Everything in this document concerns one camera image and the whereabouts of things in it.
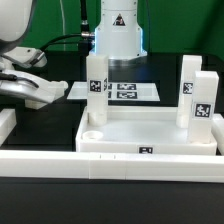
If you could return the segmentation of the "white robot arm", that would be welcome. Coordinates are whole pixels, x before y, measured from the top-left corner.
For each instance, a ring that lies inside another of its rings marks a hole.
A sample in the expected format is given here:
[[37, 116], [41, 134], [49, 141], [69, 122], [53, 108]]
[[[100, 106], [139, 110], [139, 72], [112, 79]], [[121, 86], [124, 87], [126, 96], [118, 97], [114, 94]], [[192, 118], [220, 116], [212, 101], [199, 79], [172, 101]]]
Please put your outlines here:
[[[65, 81], [47, 81], [16, 71], [15, 64], [30, 68], [46, 64], [42, 49], [21, 45], [31, 25], [37, 0], [0, 0], [0, 94], [24, 98], [28, 106], [40, 108], [64, 95]], [[110, 61], [125, 63], [147, 55], [143, 49], [143, 30], [137, 22], [138, 0], [101, 0], [101, 21], [94, 32], [80, 36], [92, 38], [94, 55], [107, 55]]]

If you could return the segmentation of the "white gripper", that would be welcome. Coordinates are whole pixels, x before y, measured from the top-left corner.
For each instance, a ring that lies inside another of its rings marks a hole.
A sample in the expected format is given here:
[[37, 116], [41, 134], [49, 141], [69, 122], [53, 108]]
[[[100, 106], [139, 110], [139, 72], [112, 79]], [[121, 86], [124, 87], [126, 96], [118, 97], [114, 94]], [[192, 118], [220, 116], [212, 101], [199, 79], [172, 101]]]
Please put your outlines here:
[[16, 47], [0, 55], [0, 94], [25, 100], [25, 106], [40, 109], [64, 96], [66, 81], [48, 81], [28, 72], [18, 71], [14, 64], [28, 69], [44, 67], [45, 53], [36, 48]]

